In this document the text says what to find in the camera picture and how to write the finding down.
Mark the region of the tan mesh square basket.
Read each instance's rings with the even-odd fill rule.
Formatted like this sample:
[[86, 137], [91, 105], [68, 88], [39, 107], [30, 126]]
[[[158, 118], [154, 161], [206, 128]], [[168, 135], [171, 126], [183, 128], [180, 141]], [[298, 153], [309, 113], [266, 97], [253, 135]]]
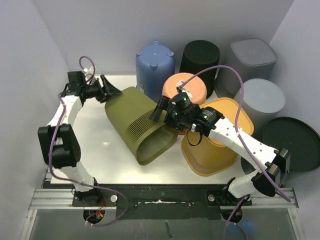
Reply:
[[[228, 97], [221, 97], [201, 105], [212, 107], [235, 123], [239, 104]], [[200, 138], [198, 132], [188, 132], [181, 141], [182, 154], [191, 168], [199, 176], [208, 177], [217, 174], [234, 164], [238, 156], [224, 144], [207, 137]]]

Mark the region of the dark navy round bin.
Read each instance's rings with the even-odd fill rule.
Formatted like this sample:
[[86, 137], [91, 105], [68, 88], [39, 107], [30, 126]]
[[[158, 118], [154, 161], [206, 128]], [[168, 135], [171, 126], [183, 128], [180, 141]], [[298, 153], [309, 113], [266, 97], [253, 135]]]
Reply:
[[260, 142], [290, 153], [286, 180], [320, 167], [320, 135], [305, 122], [288, 116], [276, 117], [253, 135]]

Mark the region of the tan round bin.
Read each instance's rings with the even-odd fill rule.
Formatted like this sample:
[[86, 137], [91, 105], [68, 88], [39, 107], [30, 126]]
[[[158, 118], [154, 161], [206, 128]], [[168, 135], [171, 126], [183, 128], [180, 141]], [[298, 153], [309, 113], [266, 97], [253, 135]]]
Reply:
[[[164, 83], [162, 95], [168, 98], [174, 97], [178, 93], [176, 83], [179, 81], [186, 82], [192, 76], [192, 73], [187, 72], [180, 72], [170, 76]], [[190, 98], [190, 100], [193, 103], [201, 105], [206, 101], [207, 88], [200, 77], [196, 76], [184, 87], [192, 93], [192, 98]]]

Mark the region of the grey mesh square basket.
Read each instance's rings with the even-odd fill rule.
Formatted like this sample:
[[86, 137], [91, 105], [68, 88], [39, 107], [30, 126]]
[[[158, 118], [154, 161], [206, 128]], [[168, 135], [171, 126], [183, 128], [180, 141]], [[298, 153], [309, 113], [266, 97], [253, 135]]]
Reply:
[[[236, 70], [246, 82], [254, 78], [266, 79], [277, 59], [276, 52], [265, 40], [249, 38], [231, 42], [222, 64]], [[241, 88], [235, 73], [224, 67], [219, 69], [214, 87], [219, 98], [234, 98]]]

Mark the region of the green mesh square basket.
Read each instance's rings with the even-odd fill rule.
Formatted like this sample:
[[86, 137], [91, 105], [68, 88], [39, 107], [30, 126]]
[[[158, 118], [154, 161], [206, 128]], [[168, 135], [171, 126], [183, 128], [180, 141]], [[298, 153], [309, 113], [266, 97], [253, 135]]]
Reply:
[[131, 86], [105, 103], [108, 120], [140, 165], [147, 165], [167, 151], [178, 131], [165, 125], [163, 112], [158, 122], [149, 119], [157, 104]]

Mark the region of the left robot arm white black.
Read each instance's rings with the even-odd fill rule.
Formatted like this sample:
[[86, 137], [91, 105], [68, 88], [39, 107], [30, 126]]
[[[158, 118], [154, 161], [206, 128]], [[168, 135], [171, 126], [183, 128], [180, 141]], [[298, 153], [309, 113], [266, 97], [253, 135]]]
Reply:
[[81, 163], [81, 147], [73, 125], [86, 100], [96, 99], [103, 104], [122, 92], [103, 74], [92, 80], [86, 79], [82, 71], [70, 71], [67, 76], [68, 83], [58, 94], [60, 105], [54, 117], [38, 128], [37, 135], [43, 160], [52, 176], [71, 182], [75, 196], [95, 206], [102, 199], [102, 188]]

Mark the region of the blue round bin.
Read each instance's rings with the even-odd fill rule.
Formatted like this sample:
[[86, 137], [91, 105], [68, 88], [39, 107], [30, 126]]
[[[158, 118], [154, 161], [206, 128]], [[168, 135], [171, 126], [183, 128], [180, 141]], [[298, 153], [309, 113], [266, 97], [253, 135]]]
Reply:
[[154, 41], [136, 52], [136, 87], [158, 102], [166, 80], [175, 73], [175, 54]]

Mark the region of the black ribbed round bin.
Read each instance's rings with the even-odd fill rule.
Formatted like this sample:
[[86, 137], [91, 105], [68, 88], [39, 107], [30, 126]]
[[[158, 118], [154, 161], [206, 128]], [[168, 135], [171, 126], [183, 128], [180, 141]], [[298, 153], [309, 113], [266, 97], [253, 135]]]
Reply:
[[220, 49], [207, 40], [193, 40], [183, 49], [180, 73], [196, 74], [206, 68], [217, 66], [220, 60]]

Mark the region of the light grey round bin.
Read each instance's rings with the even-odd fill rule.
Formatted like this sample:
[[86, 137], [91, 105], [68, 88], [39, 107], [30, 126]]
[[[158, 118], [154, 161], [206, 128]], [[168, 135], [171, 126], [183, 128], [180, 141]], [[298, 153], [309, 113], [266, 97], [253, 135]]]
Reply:
[[249, 79], [243, 87], [242, 108], [253, 122], [257, 135], [284, 108], [285, 94], [275, 83], [262, 78]]

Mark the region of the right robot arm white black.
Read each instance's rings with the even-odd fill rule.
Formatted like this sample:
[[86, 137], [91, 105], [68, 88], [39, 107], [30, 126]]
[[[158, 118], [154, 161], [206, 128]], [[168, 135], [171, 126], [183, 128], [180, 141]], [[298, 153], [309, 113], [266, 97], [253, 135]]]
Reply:
[[192, 103], [185, 92], [173, 98], [162, 96], [149, 119], [158, 122], [165, 111], [163, 122], [168, 127], [197, 132], [201, 137], [216, 140], [238, 155], [255, 164], [255, 171], [234, 177], [222, 192], [223, 200], [230, 205], [255, 192], [269, 197], [279, 195], [287, 202], [290, 198], [280, 189], [281, 180], [289, 171], [290, 154], [286, 149], [277, 150], [254, 139], [238, 128], [221, 112], [212, 107], [202, 108]]

